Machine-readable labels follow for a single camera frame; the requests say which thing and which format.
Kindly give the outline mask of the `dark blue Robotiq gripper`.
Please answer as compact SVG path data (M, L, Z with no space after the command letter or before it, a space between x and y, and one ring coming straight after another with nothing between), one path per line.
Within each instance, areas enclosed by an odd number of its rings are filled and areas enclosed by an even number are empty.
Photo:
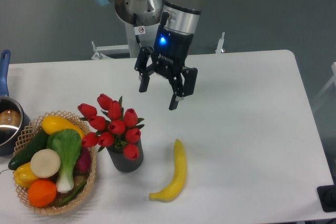
M185 66L193 37L193 34L178 33L160 25L154 49L149 46L141 47L134 66L139 73L141 93L147 91L152 73L168 79L173 90L169 105L171 111L177 109L179 102L186 96L194 93L198 69Z

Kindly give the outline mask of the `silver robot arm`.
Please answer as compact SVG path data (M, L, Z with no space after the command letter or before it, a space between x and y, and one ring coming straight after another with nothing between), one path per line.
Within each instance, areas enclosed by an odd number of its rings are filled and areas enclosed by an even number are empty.
M205 0L96 0L113 4L124 23L130 57L135 58L140 92L154 73L166 78L173 91L170 110L192 95L197 69L185 65Z

